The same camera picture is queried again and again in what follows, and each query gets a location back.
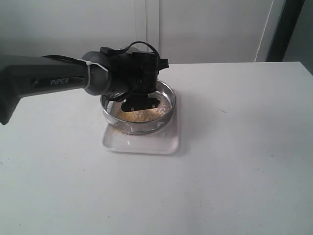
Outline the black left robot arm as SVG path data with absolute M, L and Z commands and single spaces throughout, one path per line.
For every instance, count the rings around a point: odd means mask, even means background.
M 149 94 L 157 89 L 157 77 L 169 67 L 157 52 L 130 52 L 103 47 L 82 59 L 61 55 L 0 57 L 0 122 L 5 125 L 23 97 L 84 89 L 121 102 L 124 112 L 156 108 Z

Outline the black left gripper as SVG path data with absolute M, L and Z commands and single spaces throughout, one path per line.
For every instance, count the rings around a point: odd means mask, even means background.
M 160 100 L 149 97 L 157 89 L 158 75 L 169 68 L 169 60 L 152 52 L 114 50 L 105 48 L 108 78 L 111 84 L 106 94 L 129 93 L 121 105 L 123 112 L 149 110 L 159 107 Z

